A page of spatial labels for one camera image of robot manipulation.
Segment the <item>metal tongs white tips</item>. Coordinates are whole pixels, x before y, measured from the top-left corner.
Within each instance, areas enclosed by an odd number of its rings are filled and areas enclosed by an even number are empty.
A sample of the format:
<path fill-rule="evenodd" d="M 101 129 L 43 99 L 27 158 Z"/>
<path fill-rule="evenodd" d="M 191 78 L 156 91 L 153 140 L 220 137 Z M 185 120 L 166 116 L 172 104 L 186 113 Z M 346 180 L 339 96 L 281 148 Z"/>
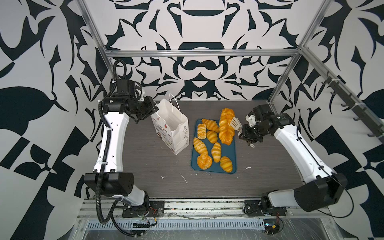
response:
<path fill-rule="evenodd" d="M 240 140 L 246 141 L 249 147 L 255 148 L 253 141 L 250 140 L 248 137 L 246 137 L 245 134 L 243 134 L 243 127 L 242 127 L 242 124 L 238 118 L 233 117 L 231 122 L 230 122 L 230 126 L 232 128 L 234 128 L 236 131 L 238 131 L 238 136 L 239 136 Z"/>

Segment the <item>white paper bag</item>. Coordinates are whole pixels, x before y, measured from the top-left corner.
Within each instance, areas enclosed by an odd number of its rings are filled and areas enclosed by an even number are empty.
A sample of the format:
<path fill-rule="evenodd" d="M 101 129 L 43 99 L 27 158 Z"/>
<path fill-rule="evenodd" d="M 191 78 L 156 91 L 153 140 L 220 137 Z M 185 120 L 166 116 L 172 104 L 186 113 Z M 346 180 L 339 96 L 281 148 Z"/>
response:
<path fill-rule="evenodd" d="M 189 120 L 181 112 L 175 96 L 169 94 L 169 99 L 162 99 L 156 104 L 158 111 L 151 115 L 157 135 L 178 155 L 190 144 Z"/>

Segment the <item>small round striped bun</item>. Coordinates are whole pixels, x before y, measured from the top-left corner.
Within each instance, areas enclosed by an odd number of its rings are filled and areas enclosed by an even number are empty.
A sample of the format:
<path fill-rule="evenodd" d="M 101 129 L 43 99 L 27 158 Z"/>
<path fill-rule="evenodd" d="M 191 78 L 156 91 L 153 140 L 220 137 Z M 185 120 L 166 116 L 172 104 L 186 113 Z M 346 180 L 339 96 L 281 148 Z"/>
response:
<path fill-rule="evenodd" d="M 218 142 L 218 133 L 214 132 L 214 131 L 208 131 L 206 133 L 206 138 L 207 140 L 211 143 L 211 144 L 215 144 Z"/>

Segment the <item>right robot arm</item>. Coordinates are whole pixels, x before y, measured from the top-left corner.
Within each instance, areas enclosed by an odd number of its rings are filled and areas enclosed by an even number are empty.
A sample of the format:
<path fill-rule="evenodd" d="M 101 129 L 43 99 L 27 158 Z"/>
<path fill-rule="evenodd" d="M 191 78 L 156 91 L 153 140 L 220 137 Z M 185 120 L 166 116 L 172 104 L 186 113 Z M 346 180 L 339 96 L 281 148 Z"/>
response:
<path fill-rule="evenodd" d="M 347 178 L 327 166 L 305 141 L 293 119 L 286 113 L 274 114 L 268 105 L 255 107 L 242 125 L 234 117 L 231 126 L 241 140 L 250 147 L 264 137 L 275 137 L 289 153 L 304 185 L 290 190 L 264 193 L 260 201 L 262 211 L 299 207 L 306 212 L 320 211 L 336 204 L 346 192 Z"/>

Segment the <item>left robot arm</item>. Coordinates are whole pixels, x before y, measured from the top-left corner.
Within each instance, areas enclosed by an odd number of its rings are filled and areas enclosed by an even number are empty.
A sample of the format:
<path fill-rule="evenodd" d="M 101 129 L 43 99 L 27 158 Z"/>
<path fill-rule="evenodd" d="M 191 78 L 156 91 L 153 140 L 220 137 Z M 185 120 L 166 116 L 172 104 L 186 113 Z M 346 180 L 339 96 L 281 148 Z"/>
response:
<path fill-rule="evenodd" d="M 99 101 L 99 114 L 104 125 L 102 145 L 92 173 L 84 177 L 85 184 L 101 196 L 121 199 L 131 206 L 145 203 L 146 193 L 134 184 L 134 175 L 123 171 L 123 146 L 130 120 L 138 123 L 158 111 L 154 100 L 139 100 L 128 96 L 108 97 Z"/>

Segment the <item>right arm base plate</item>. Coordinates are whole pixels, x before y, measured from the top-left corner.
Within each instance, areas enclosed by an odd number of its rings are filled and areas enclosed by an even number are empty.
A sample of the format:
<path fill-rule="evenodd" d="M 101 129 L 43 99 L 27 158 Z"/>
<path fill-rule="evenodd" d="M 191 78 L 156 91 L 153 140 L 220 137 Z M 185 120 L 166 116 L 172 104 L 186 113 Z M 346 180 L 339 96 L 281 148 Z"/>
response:
<path fill-rule="evenodd" d="M 286 208 L 275 208 L 268 201 L 261 200 L 246 200 L 243 208 L 245 215 L 249 217 L 271 217 L 271 216 L 286 216 Z"/>

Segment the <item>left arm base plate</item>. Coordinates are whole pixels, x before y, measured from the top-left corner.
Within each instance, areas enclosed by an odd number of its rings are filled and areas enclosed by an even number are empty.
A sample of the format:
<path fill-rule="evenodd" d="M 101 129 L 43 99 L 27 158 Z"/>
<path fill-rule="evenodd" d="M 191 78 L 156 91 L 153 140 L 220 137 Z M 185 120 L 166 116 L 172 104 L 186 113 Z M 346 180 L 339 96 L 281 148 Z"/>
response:
<path fill-rule="evenodd" d="M 164 213 L 165 202 L 164 201 L 152 201 L 143 204 L 141 206 L 134 206 L 130 208 L 124 208 L 122 217 L 123 218 L 156 218 Z"/>

